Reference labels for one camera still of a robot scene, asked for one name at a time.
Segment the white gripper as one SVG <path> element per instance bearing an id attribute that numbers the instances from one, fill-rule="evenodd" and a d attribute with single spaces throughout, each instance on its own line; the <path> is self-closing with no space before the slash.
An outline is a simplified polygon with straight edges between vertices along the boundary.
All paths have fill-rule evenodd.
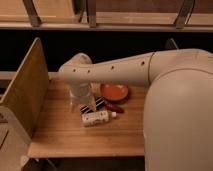
<path id="1" fill-rule="evenodd" d="M 82 105 L 89 105 L 95 102 L 95 97 L 90 83 L 71 85 L 69 95 L 72 110 L 75 110 Z"/>

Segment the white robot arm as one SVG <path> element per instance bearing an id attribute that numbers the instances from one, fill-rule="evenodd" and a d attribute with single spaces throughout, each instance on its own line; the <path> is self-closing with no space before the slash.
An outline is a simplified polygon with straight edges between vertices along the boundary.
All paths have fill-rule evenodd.
<path id="1" fill-rule="evenodd" d="M 79 53 L 58 74 L 80 104 L 92 82 L 146 86 L 145 171 L 213 171 L 212 53 L 167 50 L 97 64 Z"/>

